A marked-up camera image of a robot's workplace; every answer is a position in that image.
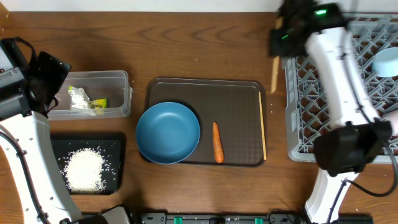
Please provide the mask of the white cup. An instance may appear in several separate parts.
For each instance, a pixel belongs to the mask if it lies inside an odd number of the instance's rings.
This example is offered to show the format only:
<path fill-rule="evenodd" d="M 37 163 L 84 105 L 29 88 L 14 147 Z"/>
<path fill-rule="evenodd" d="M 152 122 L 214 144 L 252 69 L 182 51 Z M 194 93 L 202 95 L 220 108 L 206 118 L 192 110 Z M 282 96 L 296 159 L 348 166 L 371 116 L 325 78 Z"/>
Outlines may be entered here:
<path fill-rule="evenodd" d="M 392 135 L 397 136 L 398 135 L 398 111 L 391 111 L 388 114 L 385 114 L 382 117 L 383 121 L 389 121 L 392 127 Z"/>

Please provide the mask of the yellow foil snack wrapper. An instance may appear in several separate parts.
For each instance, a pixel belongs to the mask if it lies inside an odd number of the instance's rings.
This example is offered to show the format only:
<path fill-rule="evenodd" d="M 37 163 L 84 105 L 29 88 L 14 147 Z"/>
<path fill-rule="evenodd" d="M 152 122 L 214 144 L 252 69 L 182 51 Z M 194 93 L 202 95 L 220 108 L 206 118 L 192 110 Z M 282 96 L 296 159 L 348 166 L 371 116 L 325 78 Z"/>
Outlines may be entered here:
<path fill-rule="evenodd" d="M 77 110 L 77 111 L 82 112 L 83 114 L 87 114 L 89 116 L 96 116 L 104 114 L 104 109 L 107 108 L 107 105 L 108 101 L 106 98 L 97 99 L 97 100 L 90 99 L 90 108 L 88 110 Z"/>

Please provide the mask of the dark blue plate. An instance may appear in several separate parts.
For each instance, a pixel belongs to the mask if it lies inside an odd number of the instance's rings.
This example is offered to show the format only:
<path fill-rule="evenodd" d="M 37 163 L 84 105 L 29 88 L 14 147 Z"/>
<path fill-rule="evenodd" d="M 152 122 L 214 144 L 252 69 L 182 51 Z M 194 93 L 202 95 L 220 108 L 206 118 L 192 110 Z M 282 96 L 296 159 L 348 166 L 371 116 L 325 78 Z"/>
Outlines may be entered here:
<path fill-rule="evenodd" d="M 195 113 L 176 102 L 151 106 L 136 126 L 140 153 L 157 164 L 175 164 L 189 157 L 200 141 L 200 134 Z"/>

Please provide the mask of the light blue bowl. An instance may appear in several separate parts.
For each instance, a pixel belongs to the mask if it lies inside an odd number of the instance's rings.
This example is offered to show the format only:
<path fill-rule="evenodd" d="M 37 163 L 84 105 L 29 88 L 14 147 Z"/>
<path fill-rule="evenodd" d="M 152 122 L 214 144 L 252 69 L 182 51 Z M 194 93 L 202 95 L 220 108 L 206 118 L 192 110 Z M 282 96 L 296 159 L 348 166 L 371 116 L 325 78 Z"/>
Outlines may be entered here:
<path fill-rule="evenodd" d="M 374 56 L 372 71 L 377 77 L 391 78 L 397 76 L 398 48 L 391 47 L 378 52 Z"/>

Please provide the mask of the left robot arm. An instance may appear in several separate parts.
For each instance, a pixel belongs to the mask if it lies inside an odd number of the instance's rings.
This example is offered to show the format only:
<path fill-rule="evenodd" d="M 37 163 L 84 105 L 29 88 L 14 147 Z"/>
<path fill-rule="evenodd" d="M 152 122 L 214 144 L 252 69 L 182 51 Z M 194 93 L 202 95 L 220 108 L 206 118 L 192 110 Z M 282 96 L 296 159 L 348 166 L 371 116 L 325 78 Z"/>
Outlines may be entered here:
<path fill-rule="evenodd" d="M 1 39 L 1 149 L 12 171 L 25 223 L 132 223 L 123 205 L 83 215 L 60 173 L 48 113 L 71 66 L 47 52 L 26 60 L 13 37 Z"/>

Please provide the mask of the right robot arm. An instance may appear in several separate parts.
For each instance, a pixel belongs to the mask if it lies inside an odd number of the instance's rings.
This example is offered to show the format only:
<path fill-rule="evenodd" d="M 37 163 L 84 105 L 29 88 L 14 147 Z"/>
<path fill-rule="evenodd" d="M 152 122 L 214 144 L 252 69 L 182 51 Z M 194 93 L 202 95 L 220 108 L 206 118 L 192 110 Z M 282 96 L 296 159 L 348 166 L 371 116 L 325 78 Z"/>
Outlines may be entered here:
<path fill-rule="evenodd" d="M 269 36 L 269 55 L 308 56 L 325 90 L 331 130 L 315 139 L 318 174 L 297 223 L 333 223 L 357 176 L 388 148 L 393 134 L 363 87 L 348 21 L 336 3 L 284 0 Z"/>

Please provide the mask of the pile of white rice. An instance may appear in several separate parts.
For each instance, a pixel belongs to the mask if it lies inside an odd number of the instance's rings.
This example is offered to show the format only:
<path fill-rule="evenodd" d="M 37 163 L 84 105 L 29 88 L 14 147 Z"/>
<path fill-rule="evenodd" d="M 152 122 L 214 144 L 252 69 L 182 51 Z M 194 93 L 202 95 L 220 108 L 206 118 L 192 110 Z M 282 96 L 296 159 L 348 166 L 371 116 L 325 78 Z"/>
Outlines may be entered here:
<path fill-rule="evenodd" d="M 104 190 L 102 179 L 105 160 L 92 148 L 81 148 L 72 152 L 62 169 L 66 186 L 73 194 L 94 194 Z"/>

